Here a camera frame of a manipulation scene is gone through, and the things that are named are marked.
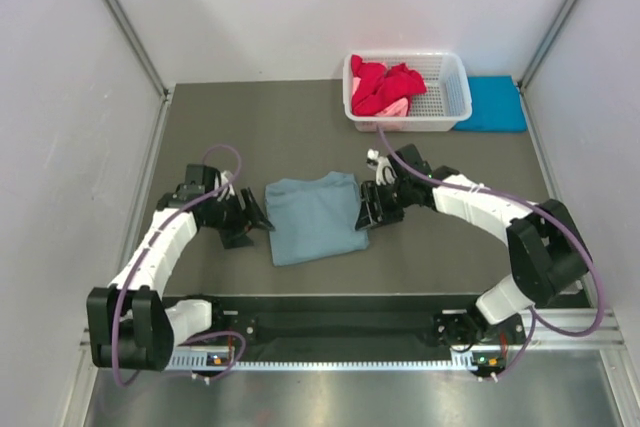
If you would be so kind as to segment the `grey-blue t-shirt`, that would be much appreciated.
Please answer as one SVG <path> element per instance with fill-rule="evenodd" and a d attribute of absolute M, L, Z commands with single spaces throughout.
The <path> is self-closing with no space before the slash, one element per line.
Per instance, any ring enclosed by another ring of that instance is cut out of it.
<path fill-rule="evenodd" d="M 365 231 L 355 229 L 360 211 L 353 174 L 332 171 L 312 180 L 282 179 L 265 187 L 272 261 L 276 267 L 365 250 Z"/>

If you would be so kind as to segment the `red t-shirt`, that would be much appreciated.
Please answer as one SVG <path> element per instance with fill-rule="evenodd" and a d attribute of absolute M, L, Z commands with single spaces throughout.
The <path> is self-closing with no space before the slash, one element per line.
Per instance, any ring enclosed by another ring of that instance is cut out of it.
<path fill-rule="evenodd" d="M 355 95 L 351 88 L 351 112 L 356 117 L 375 117 L 377 112 L 401 98 L 409 100 L 410 110 L 412 100 L 428 92 L 421 74 L 406 63 L 388 67 L 385 63 L 352 55 L 350 69 L 352 82 L 354 77 L 361 79 Z"/>

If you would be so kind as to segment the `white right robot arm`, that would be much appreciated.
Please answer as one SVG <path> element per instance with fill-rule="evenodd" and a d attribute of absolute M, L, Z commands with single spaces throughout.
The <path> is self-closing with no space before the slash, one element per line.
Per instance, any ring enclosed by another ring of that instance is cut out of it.
<path fill-rule="evenodd" d="M 447 166 L 436 169 L 408 144 L 388 156 L 371 149 L 366 163 L 375 173 L 360 186 L 357 230 L 403 221 L 412 206 L 460 219 L 502 242 L 510 273 L 482 293 L 463 314 L 468 336 L 492 341 L 504 321 L 524 309 L 545 307 L 588 273 L 588 251 L 566 206 L 499 195 Z"/>

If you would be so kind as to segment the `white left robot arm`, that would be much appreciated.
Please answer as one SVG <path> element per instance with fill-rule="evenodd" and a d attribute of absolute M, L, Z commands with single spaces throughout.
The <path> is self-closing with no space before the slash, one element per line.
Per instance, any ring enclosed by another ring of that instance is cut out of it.
<path fill-rule="evenodd" d="M 185 179 L 158 201 L 151 224 L 120 273 L 95 287 L 86 309 L 92 361 L 108 368 L 161 371 L 174 349 L 197 336 L 216 343 L 225 317 L 211 302 L 187 299 L 167 307 L 162 297 L 187 245 L 204 228 L 218 232 L 226 249 L 252 245 L 253 229 L 273 230 L 248 188 L 236 191 L 234 176 L 190 164 Z"/>

